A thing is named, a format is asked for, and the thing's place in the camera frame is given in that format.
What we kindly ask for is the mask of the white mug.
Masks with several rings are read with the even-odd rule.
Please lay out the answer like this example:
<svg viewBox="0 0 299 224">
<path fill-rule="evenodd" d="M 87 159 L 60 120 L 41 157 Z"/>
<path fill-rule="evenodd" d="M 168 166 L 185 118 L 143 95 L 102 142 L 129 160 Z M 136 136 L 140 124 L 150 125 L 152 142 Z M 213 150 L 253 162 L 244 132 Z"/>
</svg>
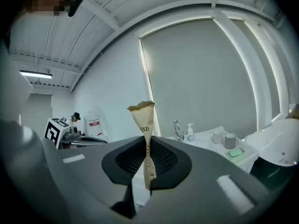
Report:
<svg viewBox="0 0 299 224">
<path fill-rule="evenodd" d="M 215 130 L 212 135 L 212 142 L 214 144 L 221 144 L 225 139 L 226 133 L 224 131 Z"/>
</svg>

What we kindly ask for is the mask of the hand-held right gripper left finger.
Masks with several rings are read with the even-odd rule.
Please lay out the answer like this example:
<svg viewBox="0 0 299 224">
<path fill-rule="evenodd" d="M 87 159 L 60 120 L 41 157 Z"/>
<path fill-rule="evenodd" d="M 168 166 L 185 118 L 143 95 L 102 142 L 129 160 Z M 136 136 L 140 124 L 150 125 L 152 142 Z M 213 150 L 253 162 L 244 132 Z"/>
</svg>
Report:
<svg viewBox="0 0 299 224">
<path fill-rule="evenodd" d="M 145 150 L 143 137 L 73 150 L 42 141 L 44 215 L 54 224 L 150 224 L 148 207 L 135 210 L 126 168 Z"/>
</svg>

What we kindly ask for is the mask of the grey roller blind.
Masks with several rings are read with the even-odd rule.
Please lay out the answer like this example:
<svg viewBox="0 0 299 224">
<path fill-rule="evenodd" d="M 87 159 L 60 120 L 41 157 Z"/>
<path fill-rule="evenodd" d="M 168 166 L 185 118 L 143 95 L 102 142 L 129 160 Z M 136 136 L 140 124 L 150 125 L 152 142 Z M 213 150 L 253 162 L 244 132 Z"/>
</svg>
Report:
<svg viewBox="0 0 299 224">
<path fill-rule="evenodd" d="M 243 139 L 257 129 L 246 67 L 213 20 L 181 23 L 141 39 L 161 135 L 174 120 L 194 132 L 222 126 Z"/>
</svg>

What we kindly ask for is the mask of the grey mug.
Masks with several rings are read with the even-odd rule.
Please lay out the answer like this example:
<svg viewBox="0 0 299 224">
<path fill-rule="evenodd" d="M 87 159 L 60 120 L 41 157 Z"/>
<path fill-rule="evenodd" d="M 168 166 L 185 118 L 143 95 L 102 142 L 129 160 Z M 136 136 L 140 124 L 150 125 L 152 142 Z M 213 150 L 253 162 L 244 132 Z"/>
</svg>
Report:
<svg viewBox="0 0 299 224">
<path fill-rule="evenodd" d="M 223 146 L 226 149 L 233 149 L 238 145 L 238 143 L 239 143 L 238 138 L 233 133 L 226 134 L 223 139 Z"/>
</svg>

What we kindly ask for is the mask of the white oval basin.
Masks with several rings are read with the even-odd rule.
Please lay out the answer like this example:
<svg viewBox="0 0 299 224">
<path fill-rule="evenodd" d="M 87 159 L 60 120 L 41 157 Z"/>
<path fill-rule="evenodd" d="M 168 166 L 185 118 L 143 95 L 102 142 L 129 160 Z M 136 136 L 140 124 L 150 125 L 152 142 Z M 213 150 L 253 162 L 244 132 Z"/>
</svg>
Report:
<svg viewBox="0 0 299 224">
<path fill-rule="evenodd" d="M 299 164 L 299 120 L 282 119 L 248 135 L 245 142 L 272 164 L 291 167 Z"/>
</svg>

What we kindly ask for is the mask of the ceiling tube light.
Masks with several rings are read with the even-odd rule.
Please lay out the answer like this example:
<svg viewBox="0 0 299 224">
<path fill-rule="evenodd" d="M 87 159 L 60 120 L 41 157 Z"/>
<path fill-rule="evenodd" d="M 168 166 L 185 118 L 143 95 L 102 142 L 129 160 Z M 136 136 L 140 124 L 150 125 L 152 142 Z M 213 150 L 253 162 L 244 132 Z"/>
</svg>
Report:
<svg viewBox="0 0 299 224">
<path fill-rule="evenodd" d="M 20 73 L 26 77 L 52 79 L 52 75 L 48 74 L 48 73 L 32 72 L 32 71 L 27 71 L 27 70 L 20 70 Z"/>
</svg>

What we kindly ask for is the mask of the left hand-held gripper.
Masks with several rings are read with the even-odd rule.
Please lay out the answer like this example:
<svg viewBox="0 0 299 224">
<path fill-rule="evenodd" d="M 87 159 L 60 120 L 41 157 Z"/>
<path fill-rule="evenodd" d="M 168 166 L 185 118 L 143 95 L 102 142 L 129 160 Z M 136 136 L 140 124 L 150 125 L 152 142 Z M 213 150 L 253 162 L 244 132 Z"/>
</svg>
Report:
<svg viewBox="0 0 299 224">
<path fill-rule="evenodd" d="M 61 142 L 75 146 L 94 146 L 108 143 L 93 136 L 79 136 L 76 126 L 70 126 L 57 118 L 48 119 L 44 137 L 53 141 L 56 149 L 61 149 Z"/>
</svg>

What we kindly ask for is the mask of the green soap dish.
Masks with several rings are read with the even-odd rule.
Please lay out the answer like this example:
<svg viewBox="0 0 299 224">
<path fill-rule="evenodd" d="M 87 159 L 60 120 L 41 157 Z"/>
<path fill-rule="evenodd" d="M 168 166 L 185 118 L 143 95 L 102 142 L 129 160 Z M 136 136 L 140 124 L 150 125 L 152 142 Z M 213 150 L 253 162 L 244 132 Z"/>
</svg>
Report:
<svg viewBox="0 0 299 224">
<path fill-rule="evenodd" d="M 244 156 L 244 151 L 240 148 L 232 149 L 226 153 L 226 156 L 231 161 L 236 161 Z"/>
</svg>

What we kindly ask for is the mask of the clear water bottle red label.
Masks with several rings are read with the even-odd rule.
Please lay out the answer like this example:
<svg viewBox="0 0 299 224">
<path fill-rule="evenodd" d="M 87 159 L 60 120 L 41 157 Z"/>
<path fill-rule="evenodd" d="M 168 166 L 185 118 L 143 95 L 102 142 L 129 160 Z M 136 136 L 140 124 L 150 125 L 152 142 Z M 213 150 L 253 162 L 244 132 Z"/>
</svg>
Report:
<svg viewBox="0 0 299 224">
<path fill-rule="evenodd" d="M 106 127 L 99 109 L 93 108 L 86 113 L 85 133 L 108 142 Z"/>
</svg>

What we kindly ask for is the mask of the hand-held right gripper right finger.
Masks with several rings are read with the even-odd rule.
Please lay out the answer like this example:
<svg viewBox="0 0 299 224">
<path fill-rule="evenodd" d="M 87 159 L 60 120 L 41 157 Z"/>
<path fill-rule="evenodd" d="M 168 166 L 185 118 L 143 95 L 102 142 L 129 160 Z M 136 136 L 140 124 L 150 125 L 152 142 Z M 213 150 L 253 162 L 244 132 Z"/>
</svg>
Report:
<svg viewBox="0 0 299 224">
<path fill-rule="evenodd" d="M 139 211 L 142 224 L 256 224 L 274 204 L 255 177 L 222 155 L 159 137 L 187 153 L 189 175 L 174 189 L 155 190 Z"/>
</svg>

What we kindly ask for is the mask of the chrome faucet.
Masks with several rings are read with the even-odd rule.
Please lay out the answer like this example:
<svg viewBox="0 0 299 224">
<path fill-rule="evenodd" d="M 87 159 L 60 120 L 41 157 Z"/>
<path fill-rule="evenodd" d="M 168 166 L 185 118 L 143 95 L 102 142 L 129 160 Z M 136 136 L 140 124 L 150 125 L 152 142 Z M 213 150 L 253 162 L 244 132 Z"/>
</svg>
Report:
<svg viewBox="0 0 299 224">
<path fill-rule="evenodd" d="M 176 141 L 184 141 L 185 136 L 184 136 L 184 131 L 180 128 L 179 122 L 174 119 L 174 140 Z"/>
</svg>

